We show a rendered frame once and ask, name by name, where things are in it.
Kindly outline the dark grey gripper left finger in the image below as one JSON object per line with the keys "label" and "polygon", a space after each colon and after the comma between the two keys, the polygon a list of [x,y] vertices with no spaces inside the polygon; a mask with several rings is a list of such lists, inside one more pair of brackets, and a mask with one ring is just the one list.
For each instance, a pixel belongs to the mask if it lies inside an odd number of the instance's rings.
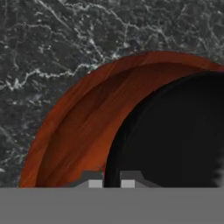
{"label": "dark grey gripper left finger", "polygon": [[103,174],[101,171],[84,171],[80,178],[71,182],[69,187],[102,188]]}

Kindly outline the black bowl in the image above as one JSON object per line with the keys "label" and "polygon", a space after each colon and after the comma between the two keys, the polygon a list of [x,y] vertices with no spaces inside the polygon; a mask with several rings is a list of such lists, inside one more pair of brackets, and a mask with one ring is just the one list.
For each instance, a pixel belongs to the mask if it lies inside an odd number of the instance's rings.
{"label": "black bowl", "polygon": [[224,72],[175,80],[141,100],[117,131],[104,185],[140,171],[160,187],[224,186]]}

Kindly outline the reddish brown wooden bowl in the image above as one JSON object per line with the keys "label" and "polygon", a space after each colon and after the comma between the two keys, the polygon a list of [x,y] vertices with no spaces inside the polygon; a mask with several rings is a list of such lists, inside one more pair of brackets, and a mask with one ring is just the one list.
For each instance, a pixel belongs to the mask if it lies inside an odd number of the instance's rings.
{"label": "reddish brown wooden bowl", "polygon": [[19,186],[61,187],[84,171],[102,171],[116,132],[145,96],[209,70],[222,71],[224,64],[172,51],[144,52],[100,66],[73,85],[42,122]]}

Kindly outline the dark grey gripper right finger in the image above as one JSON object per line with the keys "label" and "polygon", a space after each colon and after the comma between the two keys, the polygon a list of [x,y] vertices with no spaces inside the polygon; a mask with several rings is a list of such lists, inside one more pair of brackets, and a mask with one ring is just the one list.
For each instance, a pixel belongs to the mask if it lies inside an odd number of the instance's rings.
{"label": "dark grey gripper right finger", "polygon": [[121,171],[121,188],[147,188],[158,187],[153,182],[145,179],[140,171]]}

